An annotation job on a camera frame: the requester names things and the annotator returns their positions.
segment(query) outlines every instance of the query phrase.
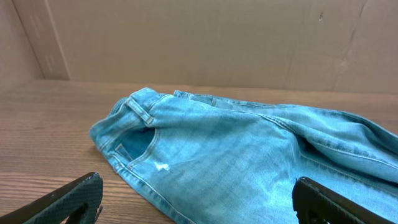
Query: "carbon fiber pattern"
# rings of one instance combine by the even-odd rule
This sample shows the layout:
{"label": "carbon fiber pattern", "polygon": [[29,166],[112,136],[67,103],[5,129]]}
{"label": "carbon fiber pattern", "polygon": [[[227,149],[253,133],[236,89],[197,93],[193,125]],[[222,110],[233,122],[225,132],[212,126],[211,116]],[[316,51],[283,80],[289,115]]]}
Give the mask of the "carbon fiber pattern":
{"label": "carbon fiber pattern", "polygon": [[84,180],[81,184],[69,191],[69,193],[58,199],[55,203],[51,204],[51,206],[36,214],[25,223],[60,223],[79,209],[80,211],[84,212],[84,215],[77,221],[69,220],[67,223],[94,223],[97,208],[102,201],[102,196],[103,180],[100,175],[95,174],[91,178]]}

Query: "table surface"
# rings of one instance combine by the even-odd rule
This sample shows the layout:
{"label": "table surface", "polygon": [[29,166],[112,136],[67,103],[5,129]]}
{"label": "table surface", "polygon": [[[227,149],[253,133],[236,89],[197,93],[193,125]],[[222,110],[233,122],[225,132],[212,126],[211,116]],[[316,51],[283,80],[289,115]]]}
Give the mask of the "table surface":
{"label": "table surface", "polygon": [[398,95],[36,80],[0,95],[0,216],[97,171],[98,223],[172,223],[113,172],[88,135],[118,99],[145,86],[345,110],[398,133]]}

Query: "jeans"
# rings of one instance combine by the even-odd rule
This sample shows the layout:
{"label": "jeans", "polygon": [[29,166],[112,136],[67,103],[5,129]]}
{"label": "jeans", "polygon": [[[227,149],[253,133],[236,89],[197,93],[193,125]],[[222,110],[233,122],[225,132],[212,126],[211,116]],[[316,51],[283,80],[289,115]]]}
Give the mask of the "jeans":
{"label": "jeans", "polygon": [[301,176],[398,222],[398,137],[355,114],[144,88],[90,136],[177,223],[298,223]]}

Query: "denim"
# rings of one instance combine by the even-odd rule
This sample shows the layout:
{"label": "denim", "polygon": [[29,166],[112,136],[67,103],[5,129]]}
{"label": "denim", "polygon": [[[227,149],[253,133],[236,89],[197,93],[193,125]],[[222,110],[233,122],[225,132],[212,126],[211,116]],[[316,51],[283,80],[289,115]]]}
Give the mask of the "denim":
{"label": "denim", "polygon": [[301,176],[398,222],[398,137],[355,114],[144,88],[90,136],[177,223],[298,223]]}

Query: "belt loop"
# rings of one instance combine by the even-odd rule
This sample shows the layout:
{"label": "belt loop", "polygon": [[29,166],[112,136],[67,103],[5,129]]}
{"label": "belt loop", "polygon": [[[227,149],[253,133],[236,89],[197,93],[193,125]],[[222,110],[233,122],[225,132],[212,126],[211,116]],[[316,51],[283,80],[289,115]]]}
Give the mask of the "belt loop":
{"label": "belt loop", "polygon": [[132,96],[129,97],[129,101],[127,102],[127,105],[134,111],[138,116],[141,117],[141,119],[146,123],[146,124],[151,124],[151,122],[154,120],[154,118],[149,115],[142,107],[132,98]]}

